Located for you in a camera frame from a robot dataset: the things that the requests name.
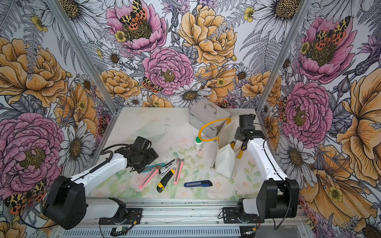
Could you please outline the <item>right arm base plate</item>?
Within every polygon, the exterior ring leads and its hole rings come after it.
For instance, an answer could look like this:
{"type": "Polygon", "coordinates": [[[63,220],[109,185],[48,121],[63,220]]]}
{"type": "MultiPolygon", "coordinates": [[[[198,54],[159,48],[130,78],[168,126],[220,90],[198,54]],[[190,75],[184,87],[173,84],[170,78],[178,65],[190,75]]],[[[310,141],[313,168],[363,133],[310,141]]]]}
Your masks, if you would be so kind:
{"type": "Polygon", "coordinates": [[[237,207],[222,208],[222,219],[224,224],[262,224],[265,220],[255,214],[246,214],[237,207]]]}

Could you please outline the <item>white pouch with yellow handles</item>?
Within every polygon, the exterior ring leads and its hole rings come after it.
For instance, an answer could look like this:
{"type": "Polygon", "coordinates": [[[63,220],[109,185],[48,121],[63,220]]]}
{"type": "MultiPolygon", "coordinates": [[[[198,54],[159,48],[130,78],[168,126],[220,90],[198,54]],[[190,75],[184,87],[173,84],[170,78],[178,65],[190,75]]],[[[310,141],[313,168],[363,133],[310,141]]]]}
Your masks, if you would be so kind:
{"type": "Polygon", "coordinates": [[[239,117],[234,116],[232,118],[224,118],[213,121],[204,125],[198,132],[200,139],[204,142],[217,142],[216,154],[211,163],[210,168],[216,173],[233,179],[236,175],[236,170],[239,165],[242,153],[240,152],[241,145],[243,143],[235,139],[235,133],[239,126],[239,117]],[[223,127],[218,135],[212,139],[202,138],[202,131],[209,125],[224,121],[223,127]],[[235,142],[234,149],[231,148],[230,143],[235,142]]]}

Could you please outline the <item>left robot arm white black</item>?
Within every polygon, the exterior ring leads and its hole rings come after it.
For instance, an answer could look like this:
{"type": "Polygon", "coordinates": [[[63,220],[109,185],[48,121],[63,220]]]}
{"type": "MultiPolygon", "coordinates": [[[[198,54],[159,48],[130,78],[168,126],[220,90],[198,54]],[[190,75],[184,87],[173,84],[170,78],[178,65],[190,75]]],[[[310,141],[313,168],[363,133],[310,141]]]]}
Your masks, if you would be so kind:
{"type": "Polygon", "coordinates": [[[108,157],[90,169],[66,177],[60,176],[48,191],[42,214],[60,227],[69,230],[82,221],[111,220],[121,224],[127,220],[127,206],[117,198],[91,201],[88,195],[112,175],[131,167],[141,173],[159,155],[152,142],[141,136],[132,144],[114,144],[104,148],[101,155],[108,157]]]}

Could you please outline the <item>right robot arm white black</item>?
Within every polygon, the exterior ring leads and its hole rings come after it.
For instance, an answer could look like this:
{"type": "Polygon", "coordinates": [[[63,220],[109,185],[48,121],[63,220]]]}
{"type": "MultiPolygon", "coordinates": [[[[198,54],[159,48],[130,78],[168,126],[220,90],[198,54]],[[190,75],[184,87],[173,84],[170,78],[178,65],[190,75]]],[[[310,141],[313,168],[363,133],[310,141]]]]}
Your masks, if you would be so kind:
{"type": "Polygon", "coordinates": [[[255,127],[255,115],[240,115],[235,139],[241,148],[256,160],[263,178],[255,198],[242,198],[237,204],[238,218],[244,223],[251,220],[294,218],[297,215],[299,184],[290,179],[278,165],[269,148],[269,139],[255,127]]]}

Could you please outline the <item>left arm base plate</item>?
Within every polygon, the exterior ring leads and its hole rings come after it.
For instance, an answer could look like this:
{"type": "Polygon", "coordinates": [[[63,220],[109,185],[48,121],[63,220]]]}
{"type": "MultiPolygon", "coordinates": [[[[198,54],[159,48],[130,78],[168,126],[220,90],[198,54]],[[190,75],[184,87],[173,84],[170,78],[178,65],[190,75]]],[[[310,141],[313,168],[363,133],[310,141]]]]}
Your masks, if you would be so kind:
{"type": "Polygon", "coordinates": [[[126,208],[112,218],[100,218],[100,225],[139,225],[142,218],[142,208],[126,208]]]}

